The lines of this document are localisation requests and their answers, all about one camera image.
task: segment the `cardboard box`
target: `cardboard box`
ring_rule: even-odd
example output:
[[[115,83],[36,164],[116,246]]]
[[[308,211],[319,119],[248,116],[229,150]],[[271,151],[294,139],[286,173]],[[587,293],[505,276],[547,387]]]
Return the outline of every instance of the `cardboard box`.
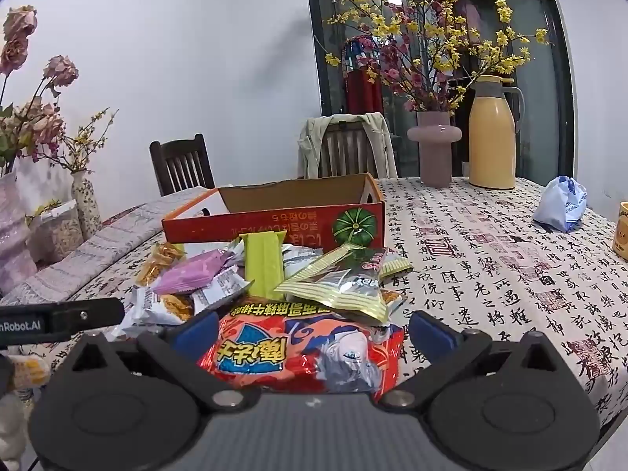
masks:
[[[204,208],[210,215],[198,216]],[[332,225],[353,208],[362,210],[360,220],[375,216],[369,245],[383,247],[384,200],[368,173],[215,188],[166,215],[162,224],[172,243],[228,242],[247,232],[286,230],[285,242],[329,251],[339,244]]]

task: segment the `pink vase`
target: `pink vase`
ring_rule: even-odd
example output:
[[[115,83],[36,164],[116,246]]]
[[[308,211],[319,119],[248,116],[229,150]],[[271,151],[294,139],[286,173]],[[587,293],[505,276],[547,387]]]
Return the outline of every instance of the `pink vase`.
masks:
[[[451,184],[451,144],[462,138],[462,131],[450,125],[447,111],[421,111],[417,126],[407,130],[407,137],[419,142],[421,182],[430,188]]]
[[[13,287],[37,272],[26,239],[29,229],[18,195],[15,172],[0,177],[0,292]]]

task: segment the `white wall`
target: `white wall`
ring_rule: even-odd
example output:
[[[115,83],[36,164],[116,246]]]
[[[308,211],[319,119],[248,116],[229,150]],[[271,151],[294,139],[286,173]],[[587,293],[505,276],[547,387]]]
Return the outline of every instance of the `white wall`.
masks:
[[[608,30],[628,3],[558,1],[577,97],[577,178],[590,205],[614,218],[628,199],[619,166],[628,150],[621,116],[628,68],[609,57],[625,49],[628,34]],[[0,15],[23,4],[37,7],[40,25],[26,65],[11,77],[9,100],[26,99],[46,59],[63,54],[80,70],[62,96],[68,123],[120,108],[91,167],[104,217],[158,196],[152,140],[203,132],[218,184],[295,175],[301,124],[320,112],[308,0],[3,0]],[[610,48],[614,34],[619,42]],[[45,179],[48,171],[37,170]],[[32,207],[50,198],[42,192],[50,183],[40,192],[35,185],[24,188]]]

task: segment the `yellow mug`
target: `yellow mug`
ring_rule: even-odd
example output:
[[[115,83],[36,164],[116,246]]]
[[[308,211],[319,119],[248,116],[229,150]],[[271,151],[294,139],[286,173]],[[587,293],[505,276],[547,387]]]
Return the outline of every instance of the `yellow mug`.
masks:
[[[619,219],[613,239],[613,251],[621,258],[628,260],[628,201],[619,205]]]

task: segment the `blue and white plastic bag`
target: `blue and white plastic bag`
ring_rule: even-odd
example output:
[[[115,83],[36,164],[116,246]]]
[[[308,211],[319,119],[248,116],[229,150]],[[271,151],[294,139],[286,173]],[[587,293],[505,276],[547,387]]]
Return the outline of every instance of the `blue and white plastic bag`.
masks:
[[[561,232],[569,232],[580,221],[585,210],[585,187],[571,177],[560,176],[545,187],[532,218]]]

